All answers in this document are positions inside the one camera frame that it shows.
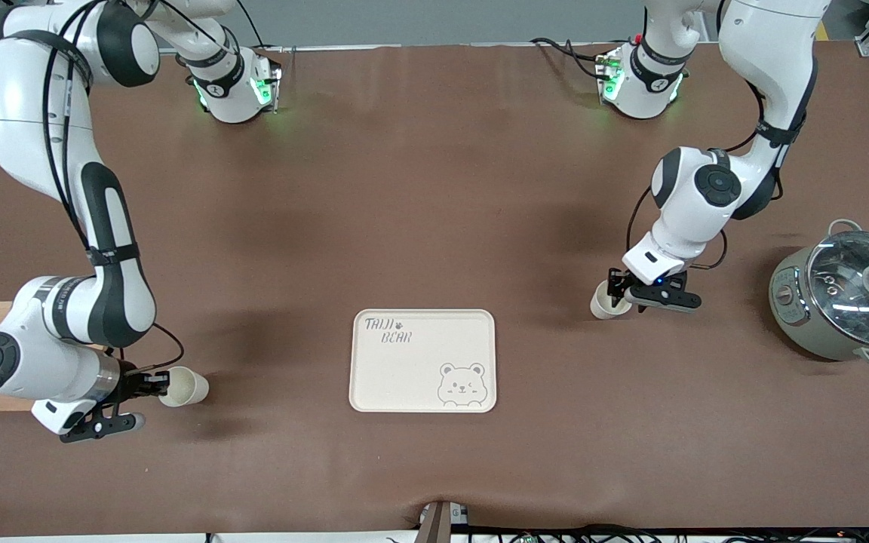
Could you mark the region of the white IKEA cup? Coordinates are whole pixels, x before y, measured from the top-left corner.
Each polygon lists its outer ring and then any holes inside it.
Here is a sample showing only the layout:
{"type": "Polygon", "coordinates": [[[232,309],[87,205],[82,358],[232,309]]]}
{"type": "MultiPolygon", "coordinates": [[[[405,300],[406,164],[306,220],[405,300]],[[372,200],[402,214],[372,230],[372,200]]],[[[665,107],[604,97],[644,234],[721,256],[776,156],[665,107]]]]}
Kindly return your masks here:
{"type": "Polygon", "coordinates": [[[614,299],[607,295],[607,281],[601,281],[590,302],[590,312],[601,320],[609,320],[624,315],[631,307],[615,307],[614,299]]]}
{"type": "Polygon", "coordinates": [[[210,386],[203,375],[188,367],[171,367],[168,370],[169,384],[158,401],[169,408],[183,408],[198,404],[207,398],[210,386]]]}

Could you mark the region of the grey cooking pot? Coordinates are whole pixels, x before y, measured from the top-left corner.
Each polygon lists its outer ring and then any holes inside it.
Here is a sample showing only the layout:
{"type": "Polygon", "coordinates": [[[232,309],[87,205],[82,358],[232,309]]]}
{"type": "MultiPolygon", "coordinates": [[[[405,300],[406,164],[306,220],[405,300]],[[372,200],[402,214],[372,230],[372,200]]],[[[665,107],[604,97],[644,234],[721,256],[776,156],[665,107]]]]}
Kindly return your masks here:
{"type": "Polygon", "coordinates": [[[866,231],[855,221],[836,219],[817,244],[803,248],[783,259],[769,282],[768,297],[772,315],[793,343],[825,360],[848,361],[860,358],[869,363],[869,345],[861,344],[824,319],[811,297],[808,272],[814,247],[825,238],[847,230],[866,231]]]}

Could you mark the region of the brown table mat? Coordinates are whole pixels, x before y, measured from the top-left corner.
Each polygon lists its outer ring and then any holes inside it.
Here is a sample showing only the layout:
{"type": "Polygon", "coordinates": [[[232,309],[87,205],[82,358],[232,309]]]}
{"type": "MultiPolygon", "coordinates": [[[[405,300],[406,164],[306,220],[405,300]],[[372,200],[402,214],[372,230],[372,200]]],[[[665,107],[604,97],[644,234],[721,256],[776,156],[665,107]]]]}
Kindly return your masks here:
{"type": "Polygon", "coordinates": [[[815,51],[784,197],[689,276],[701,308],[610,322],[590,298],[656,162],[753,126],[715,46],[651,121],[533,46],[300,52],[242,126],[172,59],[94,89],[158,319],[210,395],[131,401],[146,426],[90,443],[0,413],[0,537],[400,529],[438,499],[511,528],[869,528],[869,364],[794,350],[766,300],[832,220],[869,229],[869,59],[815,51]],[[352,409],[369,308],[491,313],[494,408],[352,409]]]}

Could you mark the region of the beige bear print tray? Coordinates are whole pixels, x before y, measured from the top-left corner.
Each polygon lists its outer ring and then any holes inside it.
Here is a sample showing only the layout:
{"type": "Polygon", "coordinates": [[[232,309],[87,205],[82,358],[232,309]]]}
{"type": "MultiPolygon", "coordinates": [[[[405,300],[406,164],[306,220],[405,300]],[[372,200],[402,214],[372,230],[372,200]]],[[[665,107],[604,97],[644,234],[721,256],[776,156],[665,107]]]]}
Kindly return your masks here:
{"type": "Polygon", "coordinates": [[[480,308],[369,308],[352,327],[349,405],[362,413],[488,413],[496,320],[480,308]]]}

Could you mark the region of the glass pot lid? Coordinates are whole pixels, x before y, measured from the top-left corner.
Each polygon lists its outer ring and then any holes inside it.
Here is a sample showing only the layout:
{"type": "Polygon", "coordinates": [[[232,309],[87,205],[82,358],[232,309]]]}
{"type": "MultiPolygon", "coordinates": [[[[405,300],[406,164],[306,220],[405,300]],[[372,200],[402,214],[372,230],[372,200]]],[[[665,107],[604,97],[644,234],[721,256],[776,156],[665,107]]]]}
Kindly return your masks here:
{"type": "Polygon", "coordinates": [[[808,285],[828,323],[869,345],[869,232],[838,232],[814,247],[808,285]]]}

